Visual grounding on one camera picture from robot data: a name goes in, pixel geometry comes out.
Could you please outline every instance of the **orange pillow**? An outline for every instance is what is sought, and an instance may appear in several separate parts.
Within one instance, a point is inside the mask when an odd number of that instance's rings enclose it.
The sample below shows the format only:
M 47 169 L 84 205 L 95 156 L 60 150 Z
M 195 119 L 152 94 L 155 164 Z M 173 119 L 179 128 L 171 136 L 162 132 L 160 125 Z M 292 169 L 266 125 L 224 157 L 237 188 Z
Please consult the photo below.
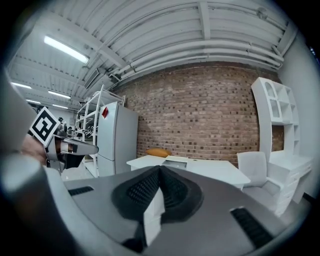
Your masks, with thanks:
M 150 148 L 146 151 L 148 155 L 166 158 L 171 155 L 171 151 L 165 150 L 163 148 Z

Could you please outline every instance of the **white refrigerator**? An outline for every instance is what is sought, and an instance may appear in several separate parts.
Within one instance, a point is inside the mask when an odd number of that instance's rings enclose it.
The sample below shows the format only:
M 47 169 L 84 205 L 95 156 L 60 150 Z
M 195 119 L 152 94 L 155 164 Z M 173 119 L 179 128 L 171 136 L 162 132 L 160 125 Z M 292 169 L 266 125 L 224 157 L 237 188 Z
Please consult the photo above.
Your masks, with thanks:
M 127 161 L 137 158 L 138 113 L 117 102 L 102 106 L 97 132 L 99 176 L 130 172 Z

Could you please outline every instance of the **white shelf rack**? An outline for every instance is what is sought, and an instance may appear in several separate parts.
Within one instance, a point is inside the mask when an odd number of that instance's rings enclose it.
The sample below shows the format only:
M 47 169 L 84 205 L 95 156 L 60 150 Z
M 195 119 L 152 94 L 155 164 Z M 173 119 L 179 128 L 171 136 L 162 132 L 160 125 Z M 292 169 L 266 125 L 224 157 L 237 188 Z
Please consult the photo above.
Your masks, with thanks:
M 92 144 L 97 145 L 97 127 L 98 127 L 98 116 L 100 107 L 105 106 L 109 103 L 119 102 L 124 106 L 126 96 L 118 96 L 108 90 L 104 90 L 105 85 L 103 84 L 100 91 L 96 91 L 91 97 L 88 98 L 87 102 L 78 110 L 76 115 L 75 125 L 77 127 L 77 133 L 82 134 L 82 141 L 86 142 L 86 128 L 90 124 L 93 126 L 92 131 Z M 83 164 L 85 168 L 93 175 L 93 177 L 99 177 L 99 170 L 97 165 L 97 154 L 91 154 L 93 161 L 85 162 Z
M 260 128 L 260 151 L 265 153 L 267 175 L 281 184 L 275 195 L 275 214 L 280 216 L 290 201 L 298 203 L 303 195 L 303 176 L 311 171 L 309 157 L 300 156 L 298 109 L 292 90 L 278 82 L 259 77 L 251 86 Z M 284 127 L 284 147 L 272 152 L 272 126 Z

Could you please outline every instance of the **white ceiling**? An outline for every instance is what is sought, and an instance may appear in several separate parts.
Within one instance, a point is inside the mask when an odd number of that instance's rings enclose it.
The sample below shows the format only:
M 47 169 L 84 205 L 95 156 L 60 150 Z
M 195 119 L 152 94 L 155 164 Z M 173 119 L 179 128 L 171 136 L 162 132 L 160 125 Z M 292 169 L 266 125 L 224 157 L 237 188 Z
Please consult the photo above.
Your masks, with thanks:
M 260 7 L 266 10 L 266 19 L 257 16 Z M 107 88 L 114 84 L 108 75 L 99 76 L 93 87 L 86 90 L 85 81 L 96 68 L 108 74 L 119 73 L 121 80 L 128 77 L 126 73 L 137 76 L 135 71 L 150 61 L 163 68 L 182 61 L 219 58 L 277 70 L 281 53 L 295 33 L 287 16 L 266 0 L 53 0 L 8 68 L 12 81 L 32 87 L 20 89 L 26 99 L 73 110 L 80 108 L 79 100 L 99 90 L 103 83 Z M 88 63 L 44 44 L 45 35 L 88 56 Z M 197 45 L 217 40 L 242 43 L 245 47 L 223 43 Z M 135 65 L 134 61 L 144 56 L 188 42 L 196 42 L 196 46 L 164 50 Z M 176 53 L 181 53 L 180 57 L 171 56 Z M 135 69 L 128 66 L 126 72 L 117 72 L 130 63 Z M 143 66 L 141 69 L 140 72 L 147 70 Z M 48 90 L 68 95 L 71 100 L 48 94 Z

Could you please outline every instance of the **person's hand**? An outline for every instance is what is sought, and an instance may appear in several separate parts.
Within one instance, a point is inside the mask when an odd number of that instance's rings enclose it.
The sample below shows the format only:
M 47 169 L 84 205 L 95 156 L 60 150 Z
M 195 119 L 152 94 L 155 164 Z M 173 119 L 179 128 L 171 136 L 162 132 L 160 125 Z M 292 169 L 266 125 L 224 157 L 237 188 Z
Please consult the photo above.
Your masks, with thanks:
M 44 166 L 46 165 L 47 156 L 44 146 L 29 134 L 24 138 L 21 153 L 37 159 Z

